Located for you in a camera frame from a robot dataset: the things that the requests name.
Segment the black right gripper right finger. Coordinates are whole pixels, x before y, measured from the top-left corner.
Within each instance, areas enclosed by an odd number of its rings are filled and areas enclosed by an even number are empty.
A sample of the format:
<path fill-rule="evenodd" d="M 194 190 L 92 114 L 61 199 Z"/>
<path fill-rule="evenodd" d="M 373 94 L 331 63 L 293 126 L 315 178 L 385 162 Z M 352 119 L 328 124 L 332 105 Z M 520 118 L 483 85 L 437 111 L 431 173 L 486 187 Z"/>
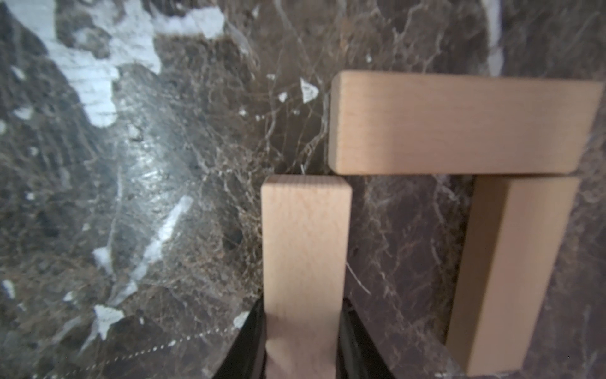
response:
<path fill-rule="evenodd" d="M 348 298 L 339 319 L 337 378 L 395 379 Z"/>

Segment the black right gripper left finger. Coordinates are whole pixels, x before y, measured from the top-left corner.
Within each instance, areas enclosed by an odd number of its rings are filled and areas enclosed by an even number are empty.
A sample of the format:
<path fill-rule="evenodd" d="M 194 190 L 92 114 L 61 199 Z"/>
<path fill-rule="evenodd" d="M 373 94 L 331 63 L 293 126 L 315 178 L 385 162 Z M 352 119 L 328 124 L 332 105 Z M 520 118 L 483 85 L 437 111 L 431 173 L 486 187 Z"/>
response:
<path fill-rule="evenodd" d="M 252 306 L 226 358 L 213 379 L 265 378 L 267 325 L 264 298 Z"/>

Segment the wooden block horizontal top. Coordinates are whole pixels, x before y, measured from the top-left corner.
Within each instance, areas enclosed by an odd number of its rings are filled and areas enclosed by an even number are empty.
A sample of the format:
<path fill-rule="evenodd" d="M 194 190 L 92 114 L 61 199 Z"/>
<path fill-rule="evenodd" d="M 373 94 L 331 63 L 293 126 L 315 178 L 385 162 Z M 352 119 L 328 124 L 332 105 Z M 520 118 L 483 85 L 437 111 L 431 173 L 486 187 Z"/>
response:
<path fill-rule="evenodd" d="M 568 174 L 598 81 L 344 70 L 331 83 L 328 163 L 340 175 Z"/>

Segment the wooden block vertical top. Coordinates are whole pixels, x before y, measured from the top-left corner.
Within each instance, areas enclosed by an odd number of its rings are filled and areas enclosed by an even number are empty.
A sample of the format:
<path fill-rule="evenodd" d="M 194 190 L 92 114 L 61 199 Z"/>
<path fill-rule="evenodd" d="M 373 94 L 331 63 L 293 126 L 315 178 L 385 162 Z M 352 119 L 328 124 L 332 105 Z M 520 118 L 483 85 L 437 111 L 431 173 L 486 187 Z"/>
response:
<path fill-rule="evenodd" d="M 445 343 L 467 376 L 522 368 L 579 184 L 476 178 Z"/>

